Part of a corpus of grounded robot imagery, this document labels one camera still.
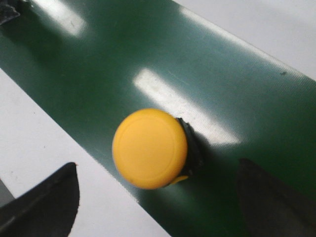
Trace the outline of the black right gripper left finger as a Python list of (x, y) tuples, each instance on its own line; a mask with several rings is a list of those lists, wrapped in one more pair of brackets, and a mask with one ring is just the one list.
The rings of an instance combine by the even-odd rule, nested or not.
[(0, 209), (2, 237), (67, 237), (79, 208), (77, 166), (69, 162)]

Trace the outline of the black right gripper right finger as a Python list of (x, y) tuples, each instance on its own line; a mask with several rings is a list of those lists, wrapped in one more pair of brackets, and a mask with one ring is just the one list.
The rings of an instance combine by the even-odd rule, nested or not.
[(249, 159), (240, 159), (237, 195), (252, 237), (314, 237), (316, 202)]

